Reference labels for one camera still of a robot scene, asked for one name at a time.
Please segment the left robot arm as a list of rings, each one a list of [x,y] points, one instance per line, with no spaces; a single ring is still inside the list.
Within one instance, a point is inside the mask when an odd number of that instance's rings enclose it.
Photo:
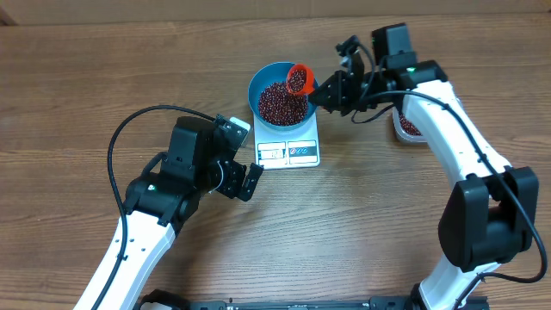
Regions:
[[[167,151],[129,183],[114,237],[78,309],[133,308],[205,194],[217,191],[230,199],[251,199],[263,167],[234,159],[250,132],[251,125],[236,117],[177,119]]]

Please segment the blue bowl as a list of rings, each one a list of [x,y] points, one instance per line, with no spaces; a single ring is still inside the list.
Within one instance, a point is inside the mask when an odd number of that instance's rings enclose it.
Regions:
[[[306,99],[308,102],[308,113],[306,115],[306,118],[295,125],[292,126],[276,126],[268,123],[265,121],[258,112],[258,100],[262,93],[262,91],[268,87],[269,85],[275,83],[275,82],[283,82],[286,83],[288,71],[291,68],[292,65],[295,63],[293,62],[275,62],[269,65],[266,65],[264,68],[259,70],[252,78],[252,80],[249,83],[249,89],[248,89],[248,102],[249,106],[251,108],[252,113],[262,121],[263,124],[270,127],[276,127],[276,129],[280,129],[281,131],[288,131],[295,129],[296,127],[300,127],[303,125],[312,115],[315,115],[316,107],[311,104],[308,101],[308,96],[306,95]]]

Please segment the red measuring scoop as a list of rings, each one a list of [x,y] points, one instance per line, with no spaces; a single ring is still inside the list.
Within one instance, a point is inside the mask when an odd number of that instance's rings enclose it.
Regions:
[[[300,89],[294,90],[291,87],[291,79],[296,72],[304,73],[304,83],[301,85]],[[297,96],[306,96],[315,91],[315,75],[310,67],[304,64],[294,64],[288,71],[286,86],[288,93]]]

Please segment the red adzuki beans in container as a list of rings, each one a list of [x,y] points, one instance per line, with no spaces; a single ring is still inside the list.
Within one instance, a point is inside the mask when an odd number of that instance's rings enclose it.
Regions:
[[[399,124],[405,133],[411,136],[421,136],[420,131],[403,114],[399,114]]]

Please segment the white digital kitchen scale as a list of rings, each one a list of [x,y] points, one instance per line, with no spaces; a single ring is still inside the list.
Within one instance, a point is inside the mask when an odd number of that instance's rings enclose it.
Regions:
[[[266,126],[255,116],[254,134],[255,164],[265,170],[309,168],[321,162],[315,115],[288,131]]]

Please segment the clear plastic container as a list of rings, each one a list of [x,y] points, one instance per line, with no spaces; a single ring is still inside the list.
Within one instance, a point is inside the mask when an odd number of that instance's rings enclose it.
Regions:
[[[425,144],[426,139],[423,137],[422,134],[421,136],[411,136],[402,130],[399,124],[399,114],[401,113],[395,108],[393,110],[393,125],[394,125],[394,130],[395,130],[397,139],[401,143],[405,143],[405,144]]]

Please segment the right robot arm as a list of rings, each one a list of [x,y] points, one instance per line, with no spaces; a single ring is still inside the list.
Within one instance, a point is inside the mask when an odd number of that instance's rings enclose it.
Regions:
[[[438,224],[443,250],[435,269],[404,309],[472,309],[468,296],[495,277],[534,283],[548,270],[535,228],[539,183],[529,168],[514,168],[468,118],[453,86],[434,60],[386,59],[378,72],[337,71],[309,98],[347,115],[380,103],[396,108],[426,139],[452,189]]]

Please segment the red beans in bowl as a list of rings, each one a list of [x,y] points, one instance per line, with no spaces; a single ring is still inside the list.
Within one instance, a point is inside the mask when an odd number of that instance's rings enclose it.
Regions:
[[[292,126],[302,122],[308,109],[306,97],[289,93],[283,82],[275,82],[266,87],[258,100],[260,116],[276,126]]]

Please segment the red beans in scoop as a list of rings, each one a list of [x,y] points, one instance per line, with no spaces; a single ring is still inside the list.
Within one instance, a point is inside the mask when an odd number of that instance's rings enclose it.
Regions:
[[[303,69],[294,70],[291,72],[291,75],[288,77],[287,87],[293,92],[302,91],[306,84],[306,71]]]

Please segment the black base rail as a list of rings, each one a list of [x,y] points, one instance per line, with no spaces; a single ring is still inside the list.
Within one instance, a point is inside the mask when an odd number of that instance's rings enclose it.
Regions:
[[[366,301],[282,301],[236,303],[189,301],[182,296],[155,289],[145,295],[133,310],[421,310],[409,296],[376,296]]]

